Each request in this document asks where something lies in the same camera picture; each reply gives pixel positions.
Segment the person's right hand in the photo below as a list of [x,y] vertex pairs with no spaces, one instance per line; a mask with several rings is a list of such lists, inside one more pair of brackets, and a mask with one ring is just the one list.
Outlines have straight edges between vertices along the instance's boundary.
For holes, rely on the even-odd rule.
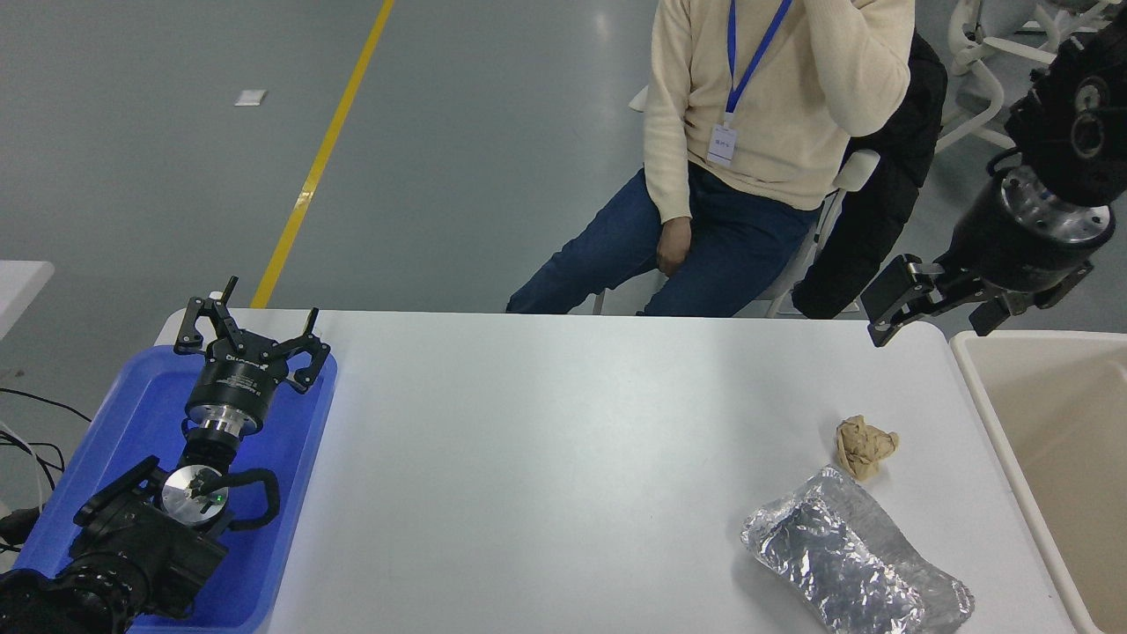
[[692,240],[692,217],[674,217],[664,222],[656,248],[657,269],[663,276],[675,276],[687,260]]

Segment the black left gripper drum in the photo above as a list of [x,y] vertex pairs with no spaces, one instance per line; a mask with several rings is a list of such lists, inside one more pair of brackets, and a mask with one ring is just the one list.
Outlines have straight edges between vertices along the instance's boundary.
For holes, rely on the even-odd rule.
[[256,422],[264,422],[270,401],[281,382],[287,377],[287,364],[281,358],[261,360],[261,350],[245,345],[243,358],[228,342],[208,345],[206,361],[187,401],[187,416],[195,422],[204,421],[208,410],[229,407]]

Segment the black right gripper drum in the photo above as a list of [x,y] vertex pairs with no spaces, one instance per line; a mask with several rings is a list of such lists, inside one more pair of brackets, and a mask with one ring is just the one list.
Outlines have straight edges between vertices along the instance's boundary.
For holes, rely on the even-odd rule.
[[955,224],[938,262],[1006,291],[1061,284],[1100,247],[1100,209],[1064,200],[1038,178],[994,178]]

